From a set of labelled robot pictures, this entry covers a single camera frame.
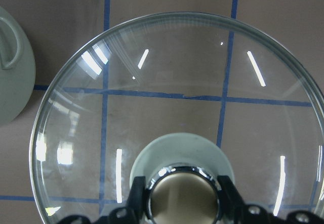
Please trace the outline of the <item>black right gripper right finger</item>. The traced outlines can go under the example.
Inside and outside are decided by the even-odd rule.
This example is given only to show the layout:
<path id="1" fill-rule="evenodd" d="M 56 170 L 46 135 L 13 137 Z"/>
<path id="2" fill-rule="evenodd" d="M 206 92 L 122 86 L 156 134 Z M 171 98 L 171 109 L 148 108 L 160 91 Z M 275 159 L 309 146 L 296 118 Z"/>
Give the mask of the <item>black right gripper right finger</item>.
<path id="1" fill-rule="evenodd" d="M 217 176 L 221 190 L 220 210 L 232 223 L 316 223 L 316 214 L 297 210 L 289 213 L 286 219 L 274 216 L 265 208 L 256 204 L 247 204 L 227 175 Z"/>

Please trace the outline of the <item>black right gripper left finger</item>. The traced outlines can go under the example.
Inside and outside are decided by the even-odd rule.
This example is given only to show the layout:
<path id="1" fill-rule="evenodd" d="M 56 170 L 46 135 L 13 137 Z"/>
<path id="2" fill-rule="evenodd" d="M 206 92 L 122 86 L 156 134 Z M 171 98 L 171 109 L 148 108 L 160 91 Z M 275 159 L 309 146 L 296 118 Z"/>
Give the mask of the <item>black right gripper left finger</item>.
<path id="1" fill-rule="evenodd" d="M 145 176 L 135 177 L 126 205 L 115 208 L 107 216 L 101 216 L 94 222 L 84 215 L 70 215 L 58 223 L 140 223 L 145 208 L 145 184 Z"/>

